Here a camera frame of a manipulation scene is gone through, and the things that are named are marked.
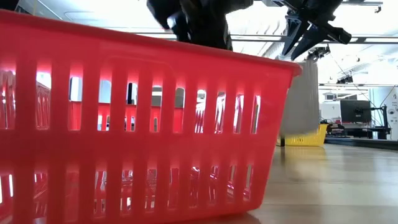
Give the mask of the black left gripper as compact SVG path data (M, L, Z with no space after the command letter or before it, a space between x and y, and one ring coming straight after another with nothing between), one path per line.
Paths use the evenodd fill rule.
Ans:
M195 45L231 50L226 15L252 6L252 0L147 0L155 20L172 30L177 40Z

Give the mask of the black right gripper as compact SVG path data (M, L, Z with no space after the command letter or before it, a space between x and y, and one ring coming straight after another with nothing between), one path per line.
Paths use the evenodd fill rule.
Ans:
M352 35L330 24L341 3L342 0L280 0L279 4L288 8L282 55L287 55L298 42L292 60L325 40L348 44Z

